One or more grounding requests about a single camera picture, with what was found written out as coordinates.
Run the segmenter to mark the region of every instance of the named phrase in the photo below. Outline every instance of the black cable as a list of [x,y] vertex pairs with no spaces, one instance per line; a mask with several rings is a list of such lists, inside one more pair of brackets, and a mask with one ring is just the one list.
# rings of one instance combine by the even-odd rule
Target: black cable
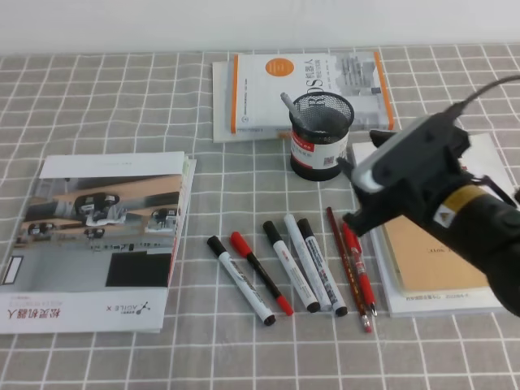
[[461,102],[457,102],[450,107],[448,107],[444,114],[448,115],[451,120],[455,120],[459,116],[462,115],[462,112],[465,110],[468,105],[474,101],[476,98],[478,98],[480,95],[486,93],[490,89],[495,88],[497,85],[509,83],[511,81],[520,80],[520,74],[513,75],[513,76],[507,76],[499,80],[495,80],[487,85],[484,85],[481,89],[477,89],[475,92],[473,92],[470,96],[468,96],[466,99],[464,99]]

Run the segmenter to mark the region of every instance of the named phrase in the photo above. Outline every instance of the pen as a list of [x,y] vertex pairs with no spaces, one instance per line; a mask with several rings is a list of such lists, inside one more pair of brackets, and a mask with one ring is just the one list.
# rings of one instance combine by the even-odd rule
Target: pen
[[231,259],[231,256],[224,248],[219,238],[217,236],[212,236],[208,239],[207,242],[213,253],[224,265],[224,268],[226,268],[229,275],[233,280],[235,280],[236,285],[244,294],[245,299],[247,299],[263,323],[267,326],[275,323],[275,315],[271,309],[267,307],[266,302],[262,299],[262,297],[260,297],[257,290],[254,289],[253,285],[248,281],[241,269]]
[[244,258],[247,259],[248,263],[254,268],[254,270],[260,275],[263,283],[266,285],[269,293],[276,299],[279,307],[285,312],[286,315],[293,315],[293,308],[287,302],[287,299],[282,295],[279,289],[276,287],[275,282],[267,274],[262,264],[258,261],[256,256],[253,254],[251,248],[245,242],[244,237],[239,232],[233,232],[231,234],[231,244],[233,248]]
[[372,310],[372,314],[377,316],[377,310],[375,309],[375,298],[374,293],[372,292],[371,282],[368,279],[365,264],[363,264],[363,260],[361,259],[361,246],[359,245],[359,240],[345,222],[343,222],[343,233],[344,240],[347,244],[347,250],[352,254],[354,259],[354,266],[356,267],[357,271],[357,281],[359,282],[359,287],[361,288],[363,296],[365,297],[365,303]]
[[305,274],[309,279],[310,287],[312,288],[312,291],[314,291],[316,298],[318,298],[321,310],[329,311],[332,308],[331,300],[328,298],[327,291],[325,291],[325,287],[323,287],[323,283],[319,278],[318,271],[316,271],[316,267],[314,266],[312,257],[307,249],[306,242],[301,236],[300,229],[298,229],[294,216],[292,214],[285,215],[284,222],[289,231],[289,235],[291,236],[292,243],[296,248]]
[[318,241],[316,240],[316,237],[314,237],[309,221],[307,219],[300,219],[298,221],[298,227],[300,228],[301,235],[307,244],[307,249],[309,250],[314,265],[316,266],[318,275],[322,280],[323,287],[325,288],[325,291],[327,291],[327,295],[331,300],[332,309],[338,317],[343,317],[348,313],[347,305],[345,304],[340,290],[332,277],[332,273],[328,268],[321,250],[319,250]]
[[266,232],[271,245],[273,245],[273,249],[282,262],[291,280],[291,284],[296,289],[301,301],[310,313],[317,312],[319,310],[319,303],[307,284],[306,279],[301,274],[300,268],[298,268],[293,256],[291,256],[287,245],[276,230],[275,225],[271,221],[267,221],[263,224],[263,230]]

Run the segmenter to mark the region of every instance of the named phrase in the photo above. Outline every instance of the white book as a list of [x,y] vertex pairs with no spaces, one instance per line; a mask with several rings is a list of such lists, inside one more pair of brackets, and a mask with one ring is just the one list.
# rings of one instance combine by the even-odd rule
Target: white book
[[49,156],[0,279],[0,334],[158,332],[195,164]]
[[353,106],[353,130],[392,129],[379,54],[238,54],[213,64],[214,141],[285,137],[291,123],[280,100],[331,92]]
[[[462,165],[466,166],[467,170],[476,176],[490,176],[506,193],[513,194],[514,187],[496,152],[491,136],[489,134],[470,136],[470,142],[471,147],[462,155]],[[356,164],[359,164],[375,151],[375,147],[370,142],[353,144],[352,149]],[[383,290],[392,317],[483,313],[504,310],[490,288],[434,292],[403,291],[395,272],[392,252],[383,227],[371,230],[370,236],[374,243],[375,257],[383,282]]]

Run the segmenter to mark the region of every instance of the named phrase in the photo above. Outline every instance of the black mesh pen holder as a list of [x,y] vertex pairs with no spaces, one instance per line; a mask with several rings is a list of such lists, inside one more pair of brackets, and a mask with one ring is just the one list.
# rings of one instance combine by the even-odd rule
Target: black mesh pen holder
[[336,159],[345,155],[349,128],[354,121],[352,105],[340,95],[314,92],[294,101],[305,122],[292,124],[291,168],[306,180],[324,181],[341,172]]

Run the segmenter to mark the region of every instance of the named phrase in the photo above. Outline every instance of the whiteboard marker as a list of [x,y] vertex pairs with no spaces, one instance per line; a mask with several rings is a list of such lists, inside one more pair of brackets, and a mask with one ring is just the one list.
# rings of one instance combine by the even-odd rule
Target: whiteboard marker
[[285,215],[284,222],[289,231],[289,235],[291,236],[292,243],[296,248],[303,269],[309,279],[310,287],[318,298],[322,311],[329,311],[332,308],[331,300],[328,298],[327,291],[325,290],[325,287],[323,287],[322,280],[319,278],[318,271],[316,271],[316,267],[314,266],[312,257],[307,249],[306,242],[301,236],[300,229],[296,224],[294,216],[292,214]]
[[301,301],[310,313],[317,312],[319,310],[318,300],[312,293],[306,279],[301,274],[300,268],[298,268],[293,256],[291,256],[287,245],[282,240],[275,225],[271,221],[267,221],[263,224],[263,230],[266,232],[267,238],[273,245],[278,258],[282,262],[287,275],[289,275],[292,286],[296,289]]
[[336,312],[338,317],[343,317],[348,313],[347,305],[341,296],[340,290],[332,278],[331,270],[328,269],[328,265],[325,262],[325,258],[319,250],[318,241],[314,237],[314,233],[310,228],[309,221],[307,219],[300,219],[298,221],[298,227],[300,228],[301,235],[303,236],[307,248],[309,249],[310,256],[318,270],[320,279],[322,280],[323,287],[327,291],[327,295],[332,303],[332,309]]
[[271,309],[269,309],[262,297],[260,297],[257,290],[254,289],[253,285],[245,277],[241,269],[231,259],[231,256],[224,248],[219,238],[217,236],[212,236],[207,242],[211,250],[213,250],[213,253],[217,255],[224,268],[226,268],[229,275],[233,280],[235,280],[236,285],[244,294],[245,299],[247,299],[263,323],[268,326],[275,323],[275,315]]

